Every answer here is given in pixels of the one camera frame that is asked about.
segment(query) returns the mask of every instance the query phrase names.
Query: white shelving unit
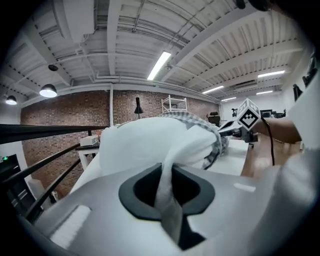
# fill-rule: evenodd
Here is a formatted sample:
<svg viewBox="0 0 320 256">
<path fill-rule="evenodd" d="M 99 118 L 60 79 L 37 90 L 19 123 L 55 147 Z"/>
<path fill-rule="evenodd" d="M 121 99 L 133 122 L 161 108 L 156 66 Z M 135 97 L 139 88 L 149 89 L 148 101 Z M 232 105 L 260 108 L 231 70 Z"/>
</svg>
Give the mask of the white shelving unit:
<svg viewBox="0 0 320 256">
<path fill-rule="evenodd" d="M 172 98 L 169 94 L 168 98 L 162 99 L 162 113 L 170 111 L 188 111 L 187 98 Z"/>
</svg>

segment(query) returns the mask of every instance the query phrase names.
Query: brick wall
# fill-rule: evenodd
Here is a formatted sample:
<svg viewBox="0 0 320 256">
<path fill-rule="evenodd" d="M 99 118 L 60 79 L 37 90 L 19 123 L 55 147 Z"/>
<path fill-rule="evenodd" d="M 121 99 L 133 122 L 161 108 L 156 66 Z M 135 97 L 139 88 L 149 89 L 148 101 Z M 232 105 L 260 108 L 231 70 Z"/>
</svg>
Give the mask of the brick wall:
<svg viewBox="0 0 320 256">
<path fill-rule="evenodd" d="M 156 117 L 162 113 L 161 99 L 168 94 L 148 91 L 115 90 L 113 92 L 113 123 L 121 124 L 138 119 L 134 114 L 136 97 L 140 98 L 143 113 L 140 118 Z M 187 98 L 188 111 L 206 119 L 206 114 L 219 111 L 218 105 L 198 99 Z M 32 104 L 21 111 L 22 125 L 109 125 L 109 93 L 105 91 L 79 92 L 46 99 Z M 57 135 L 45 138 L 25 140 L 22 142 L 25 160 L 28 166 L 60 150 L 66 149 L 85 137 L 86 132 Z M 32 174 L 41 180 L 44 188 L 52 183 L 61 172 L 66 170 L 78 157 L 73 150 L 47 164 Z M 56 188 L 64 197 L 83 172 L 79 164 Z"/>
</svg>

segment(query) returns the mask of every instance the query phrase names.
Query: wooden floor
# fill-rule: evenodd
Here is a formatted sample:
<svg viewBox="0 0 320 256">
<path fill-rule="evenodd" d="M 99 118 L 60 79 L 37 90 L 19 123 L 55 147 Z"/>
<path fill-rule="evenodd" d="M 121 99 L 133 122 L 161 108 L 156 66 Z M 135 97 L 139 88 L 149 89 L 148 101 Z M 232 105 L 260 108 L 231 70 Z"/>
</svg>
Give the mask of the wooden floor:
<svg viewBox="0 0 320 256">
<path fill-rule="evenodd" d="M 266 167 L 272 166 L 270 138 L 258 134 L 258 142 L 254 142 L 254 148 L 249 145 L 242 176 L 260 178 Z M 300 153 L 300 142 L 296 144 L 281 143 L 273 140 L 274 162 L 283 165 L 287 159 Z"/>
</svg>

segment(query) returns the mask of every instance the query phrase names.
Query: black railing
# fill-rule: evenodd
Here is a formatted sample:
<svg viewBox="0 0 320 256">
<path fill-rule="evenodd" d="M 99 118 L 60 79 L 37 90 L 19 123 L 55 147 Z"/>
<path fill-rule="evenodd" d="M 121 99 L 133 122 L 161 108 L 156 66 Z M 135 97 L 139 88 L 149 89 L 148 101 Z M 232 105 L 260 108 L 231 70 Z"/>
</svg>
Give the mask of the black railing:
<svg viewBox="0 0 320 256">
<path fill-rule="evenodd" d="M 18 125 L 18 124 L 0 124 L 0 144 L 30 140 L 35 138 L 49 137 L 54 135 L 70 134 L 77 132 L 88 132 L 92 134 L 92 130 L 102 130 L 107 126 L 51 126 L 51 125 Z M 28 175 L 34 173 L 36 170 L 52 162 L 53 160 L 63 156 L 64 154 L 74 150 L 80 144 L 75 144 L 69 148 L 61 150 L 48 156 L 45 159 L 31 165 L 1 182 L 1 192 L 6 192 L 12 188 L 18 181 L 24 179 Z M 37 210 L 41 207 L 44 201 L 50 196 L 51 192 L 58 186 L 58 184 L 70 173 L 78 164 L 80 159 L 76 160 L 72 166 L 60 174 L 59 177 L 52 182 L 44 193 L 36 199 L 32 206 L 25 214 L 25 218 L 30 222 L 35 220 Z"/>
</svg>

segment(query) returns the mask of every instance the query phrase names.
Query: ceiling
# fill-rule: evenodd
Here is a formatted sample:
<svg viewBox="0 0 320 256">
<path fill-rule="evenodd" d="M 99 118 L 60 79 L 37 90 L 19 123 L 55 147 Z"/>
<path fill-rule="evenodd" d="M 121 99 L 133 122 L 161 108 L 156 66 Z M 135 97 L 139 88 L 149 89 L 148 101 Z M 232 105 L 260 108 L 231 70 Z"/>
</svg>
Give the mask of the ceiling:
<svg viewBox="0 0 320 256">
<path fill-rule="evenodd" d="M 288 17 L 248 3 L 240 10 L 233 0 L 50 0 L 12 42 L 0 93 L 30 104 L 44 99 L 39 91 L 48 83 L 60 95 L 113 85 L 218 103 L 281 90 L 303 54 L 301 41 Z M 163 51 L 172 54 L 168 68 L 147 80 Z"/>
</svg>

